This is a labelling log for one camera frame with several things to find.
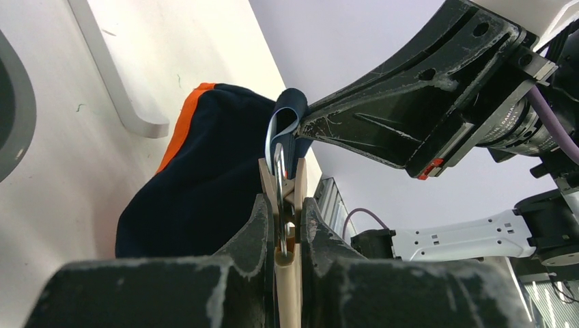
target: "metal pin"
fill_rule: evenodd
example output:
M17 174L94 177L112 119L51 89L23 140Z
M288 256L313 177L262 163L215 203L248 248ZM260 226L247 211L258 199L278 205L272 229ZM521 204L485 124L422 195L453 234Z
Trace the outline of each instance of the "metal pin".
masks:
M283 212L283 182L285 180L285 163L283 161L283 146L278 143L273 155L274 177L276 182L277 208L279 211L278 235L281 253L287 256L287 233Z

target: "orange trim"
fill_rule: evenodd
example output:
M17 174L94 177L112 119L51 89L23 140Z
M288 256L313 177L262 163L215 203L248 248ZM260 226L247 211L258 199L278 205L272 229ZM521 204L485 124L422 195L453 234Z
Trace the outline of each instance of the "orange trim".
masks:
M215 83L202 83L197 89L193 90L189 97L185 100L183 104L183 109L181 110L181 114L177 119L177 124L175 124L175 130L173 132L173 136L171 137L171 141L167 146L167 151L163 156L163 160L159 165L156 173L161 172L164 170L171 159L177 156L179 150L185 143L187 139L187 135L189 134L189 128L191 127L191 120L193 119L193 114L197 109L197 103L199 102L199 98L201 95L206 91L213 90L215 88Z

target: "red clip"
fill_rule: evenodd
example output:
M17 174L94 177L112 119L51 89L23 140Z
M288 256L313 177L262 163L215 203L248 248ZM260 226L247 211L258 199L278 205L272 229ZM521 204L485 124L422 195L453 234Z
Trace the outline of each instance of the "red clip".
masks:
M418 177L418 180L426 180L428 179L428 174L435 168L440 167L444 163L444 159L435 159L426 167L424 172Z

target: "gray wall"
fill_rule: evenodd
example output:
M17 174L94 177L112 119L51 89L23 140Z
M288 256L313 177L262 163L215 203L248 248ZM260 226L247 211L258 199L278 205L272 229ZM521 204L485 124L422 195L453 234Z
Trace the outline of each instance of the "gray wall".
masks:
M310 102L354 81L400 49L442 4L441 0L250 0L287 87ZM517 156L495 164L475 149L440 178L418 181L341 148L315 143L322 171L334 176L345 205L371 209L392 228L469 221L511 208L524 197L554 188L528 169L537 159ZM358 231L377 228L355 217Z

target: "fabric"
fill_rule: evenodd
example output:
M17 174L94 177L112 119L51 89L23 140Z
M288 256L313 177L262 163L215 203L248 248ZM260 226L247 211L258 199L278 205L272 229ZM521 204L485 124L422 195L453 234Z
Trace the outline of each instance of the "fabric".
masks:
M211 255L237 233L262 192L257 160L274 108L243 87L204 83L194 90L157 174L119 218L116 256Z

